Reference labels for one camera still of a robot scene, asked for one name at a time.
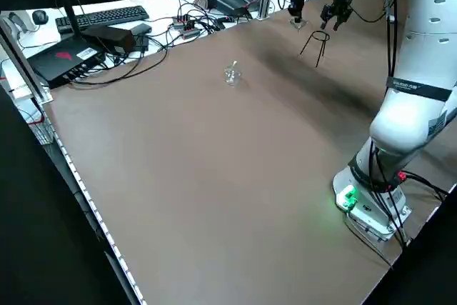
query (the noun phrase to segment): black wire stand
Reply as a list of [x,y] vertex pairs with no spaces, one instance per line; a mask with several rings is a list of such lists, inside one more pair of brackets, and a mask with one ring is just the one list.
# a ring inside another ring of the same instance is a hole
[[327,41],[330,39],[330,35],[322,30],[313,31],[311,33],[311,35],[309,35],[308,41],[306,41],[306,43],[303,46],[303,49],[300,51],[299,55],[302,55],[302,53],[305,51],[305,48],[311,39],[315,39],[315,40],[321,42],[321,50],[319,51],[319,56],[318,56],[317,62],[316,62],[316,68],[317,68],[317,66],[319,65],[319,61],[321,60],[321,56],[323,56],[323,54],[326,51],[326,44],[327,44]]

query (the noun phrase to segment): white desk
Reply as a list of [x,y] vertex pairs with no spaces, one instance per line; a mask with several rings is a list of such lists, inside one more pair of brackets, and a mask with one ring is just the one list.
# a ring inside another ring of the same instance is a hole
[[[145,10],[148,12],[149,17],[151,21],[155,19],[160,19],[164,17],[171,17],[177,15],[177,11],[179,8],[180,0],[124,0],[124,1],[114,1],[111,3],[103,3],[103,4],[94,4],[94,5],[85,5],[84,6],[84,12],[86,14],[91,13],[91,12],[97,12],[97,11],[103,11],[107,9],[117,9],[121,7],[126,7],[126,6],[135,6],[135,5],[141,5],[145,8]],[[183,8],[184,13],[186,13],[188,10],[192,9],[193,7],[191,5],[187,5]],[[277,0],[271,0],[271,12],[274,11],[279,11],[280,7],[278,5]],[[21,38],[21,45],[22,46],[38,46],[41,44],[45,44],[48,42],[58,42],[60,41],[60,35],[57,32],[57,28],[55,25],[55,19],[58,17],[62,17],[64,15],[61,10],[58,9],[45,9],[46,13],[49,16],[49,21],[47,24],[41,26],[41,28],[35,32],[35,33],[27,33],[22,36]],[[82,11],[79,6],[74,7],[74,11],[76,15],[82,14]],[[211,14],[215,17],[220,16],[217,11],[211,11]],[[252,12],[252,17],[256,18],[257,13]],[[169,24],[171,24],[172,20],[171,19],[162,19],[159,21],[155,21],[154,23],[147,23],[148,25],[151,26],[152,32],[150,35],[157,35],[160,33],[163,33],[167,30]],[[141,21],[132,21],[129,23],[124,23],[124,24],[118,24],[115,25],[115,27],[123,28],[123,29],[131,29],[134,26],[140,24]],[[227,28],[236,25],[236,23],[232,24],[224,24]],[[170,33],[168,35],[169,41],[176,38],[179,35],[179,33],[175,30],[170,30]],[[207,33],[203,33],[200,35],[200,37],[207,35]],[[157,41],[161,42],[162,44],[166,43],[166,37],[165,34],[162,34],[160,36],[154,37]],[[183,39],[179,38],[177,39],[174,43],[181,44],[185,42]],[[44,50],[45,48],[49,47],[49,45],[45,46],[40,46],[38,48],[30,48],[30,49],[24,49],[24,55],[26,57],[33,56],[34,54],[37,54],[39,51]],[[158,49],[158,46],[155,44],[150,45],[149,50],[146,52],[146,55],[149,54],[154,54]],[[135,58],[139,56],[139,52],[137,53],[132,53],[131,57]],[[16,90],[13,92],[13,95],[15,96],[16,99],[25,99],[30,96],[30,91],[25,87],[25,83],[20,77],[19,73],[11,63],[11,61],[5,61],[3,63],[3,68],[6,74],[6,77],[8,79],[8,82],[10,84],[11,89]]]

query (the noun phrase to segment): green led light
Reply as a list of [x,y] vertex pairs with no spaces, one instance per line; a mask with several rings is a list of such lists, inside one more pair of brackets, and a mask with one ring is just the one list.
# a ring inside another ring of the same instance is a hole
[[345,187],[344,190],[336,197],[336,202],[344,209],[348,211],[352,210],[357,204],[356,188],[352,185]]

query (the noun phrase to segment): red logo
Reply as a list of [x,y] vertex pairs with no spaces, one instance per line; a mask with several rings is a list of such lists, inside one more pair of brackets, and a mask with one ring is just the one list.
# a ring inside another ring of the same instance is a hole
[[67,53],[67,52],[57,53],[56,57],[58,57],[59,59],[64,59],[64,60],[70,60],[71,61],[71,55],[70,55],[70,53]]

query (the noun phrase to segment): small clear glass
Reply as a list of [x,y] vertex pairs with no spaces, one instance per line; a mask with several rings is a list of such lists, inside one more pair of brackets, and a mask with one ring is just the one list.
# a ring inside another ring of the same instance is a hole
[[226,83],[230,86],[236,86],[241,79],[241,72],[236,68],[236,61],[231,66],[225,68]]

